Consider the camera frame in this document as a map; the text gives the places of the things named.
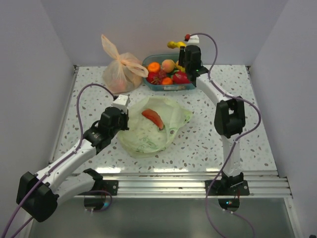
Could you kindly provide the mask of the orange tangerine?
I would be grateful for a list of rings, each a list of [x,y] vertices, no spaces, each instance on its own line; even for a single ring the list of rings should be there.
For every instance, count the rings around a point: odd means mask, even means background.
[[[151,62],[147,69],[149,73],[158,73],[161,70],[161,67],[158,62]]]
[[[173,80],[170,77],[165,77],[162,82],[162,85],[172,85],[173,84]]]

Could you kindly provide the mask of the yellow banana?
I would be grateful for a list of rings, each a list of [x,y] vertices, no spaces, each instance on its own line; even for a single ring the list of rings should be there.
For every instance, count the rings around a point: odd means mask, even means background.
[[[175,49],[175,48],[181,48],[181,47],[186,47],[186,44],[184,42],[175,42],[175,41],[169,41],[167,43],[167,47],[170,49]]]

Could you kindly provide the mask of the red apple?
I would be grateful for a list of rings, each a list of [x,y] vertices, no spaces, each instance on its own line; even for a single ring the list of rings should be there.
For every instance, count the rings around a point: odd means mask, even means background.
[[[155,72],[149,72],[148,77],[147,77],[147,81],[150,84],[156,84],[157,74]]]

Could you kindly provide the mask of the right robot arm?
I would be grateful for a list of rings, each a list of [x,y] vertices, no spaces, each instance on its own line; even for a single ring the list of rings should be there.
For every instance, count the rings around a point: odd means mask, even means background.
[[[224,162],[218,175],[205,181],[207,196],[250,195],[240,166],[240,146],[237,141],[246,125],[242,98],[227,94],[208,78],[209,70],[202,64],[198,46],[181,46],[178,64],[185,68],[190,82],[204,92],[215,105],[213,125],[221,136]]]

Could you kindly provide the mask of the red watermelon slice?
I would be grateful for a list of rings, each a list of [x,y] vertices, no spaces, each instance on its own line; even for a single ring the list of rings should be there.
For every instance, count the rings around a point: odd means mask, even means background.
[[[160,130],[163,130],[164,124],[157,112],[151,109],[146,109],[142,112],[142,115],[151,120]]]

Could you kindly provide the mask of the orange tangerine lower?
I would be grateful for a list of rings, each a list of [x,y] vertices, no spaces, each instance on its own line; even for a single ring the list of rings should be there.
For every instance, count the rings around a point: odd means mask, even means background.
[[[162,82],[162,85],[172,85],[173,84],[173,80],[170,77],[165,77]]]

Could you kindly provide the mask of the green avocado print plastic bag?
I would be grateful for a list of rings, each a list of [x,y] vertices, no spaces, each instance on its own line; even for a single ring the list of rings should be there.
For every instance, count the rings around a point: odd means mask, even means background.
[[[162,129],[142,115],[147,109],[159,115]],[[173,142],[178,130],[190,121],[192,115],[191,111],[169,97],[146,97],[129,108],[129,130],[120,131],[117,139],[131,157],[151,157]]]

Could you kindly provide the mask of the aluminium mounting rail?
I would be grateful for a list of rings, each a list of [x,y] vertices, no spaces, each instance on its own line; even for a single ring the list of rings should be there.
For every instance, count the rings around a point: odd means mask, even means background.
[[[103,173],[104,180],[117,181],[114,187],[118,198],[204,198],[205,182],[216,172],[170,173]],[[249,198],[290,198],[291,189],[286,178],[276,171],[244,173]],[[85,174],[70,174],[56,180],[49,178],[50,188],[60,196],[72,196],[90,190],[94,180]]]

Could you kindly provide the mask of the orange knotted plastic bag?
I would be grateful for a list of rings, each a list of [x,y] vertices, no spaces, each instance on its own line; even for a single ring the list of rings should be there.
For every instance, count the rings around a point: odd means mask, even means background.
[[[120,54],[115,46],[105,35],[101,35],[103,50],[112,58],[106,67],[102,79],[106,87],[113,93],[130,92],[138,88],[149,74],[142,62],[131,53]]]

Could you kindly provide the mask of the teal plastic fruit basin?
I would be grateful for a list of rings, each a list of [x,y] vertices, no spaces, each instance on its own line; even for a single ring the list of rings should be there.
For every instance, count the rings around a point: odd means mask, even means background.
[[[177,62],[179,59],[179,54],[160,54],[160,55],[151,55],[146,57],[142,65],[148,66],[152,62],[162,63],[164,60],[173,60]],[[143,78],[144,83],[153,91],[180,91],[180,90],[193,90],[195,86],[191,83],[188,84],[173,84],[173,85],[155,85],[147,81],[146,78]]]

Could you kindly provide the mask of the peach fruit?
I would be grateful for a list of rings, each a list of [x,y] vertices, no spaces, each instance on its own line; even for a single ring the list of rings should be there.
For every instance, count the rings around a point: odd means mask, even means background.
[[[171,73],[174,71],[175,62],[171,59],[166,59],[161,63],[161,68],[166,73]]]

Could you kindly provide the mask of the pink dragon fruit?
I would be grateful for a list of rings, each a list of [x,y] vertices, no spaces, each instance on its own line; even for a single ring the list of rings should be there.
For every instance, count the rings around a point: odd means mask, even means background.
[[[191,81],[188,79],[185,72],[177,71],[173,74],[172,80],[174,84],[189,84]]]

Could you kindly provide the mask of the yellow lemon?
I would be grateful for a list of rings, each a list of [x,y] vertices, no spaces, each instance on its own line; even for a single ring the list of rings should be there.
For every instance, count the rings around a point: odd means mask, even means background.
[[[185,72],[185,68],[179,65],[179,61],[177,61],[177,62],[175,63],[175,67],[176,67],[179,71]]]

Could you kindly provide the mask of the red grape bunch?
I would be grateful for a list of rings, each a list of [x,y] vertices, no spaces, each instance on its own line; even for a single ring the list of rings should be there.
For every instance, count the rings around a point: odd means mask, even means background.
[[[157,81],[155,85],[161,85],[162,80],[167,77],[166,72],[164,72],[162,69],[156,73],[157,74]]]

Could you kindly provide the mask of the orange tangerine upper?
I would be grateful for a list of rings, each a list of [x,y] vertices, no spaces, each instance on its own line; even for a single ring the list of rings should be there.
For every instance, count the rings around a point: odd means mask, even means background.
[[[158,73],[161,70],[161,67],[158,62],[151,62],[147,69],[149,73]]]

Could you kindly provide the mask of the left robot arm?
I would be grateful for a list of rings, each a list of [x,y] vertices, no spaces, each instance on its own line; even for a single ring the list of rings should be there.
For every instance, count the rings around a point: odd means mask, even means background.
[[[47,220],[62,197],[57,191],[59,186],[79,166],[109,146],[119,131],[128,130],[128,119],[127,106],[107,107],[71,150],[36,174],[26,172],[20,178],[17,204],[36,221]]]

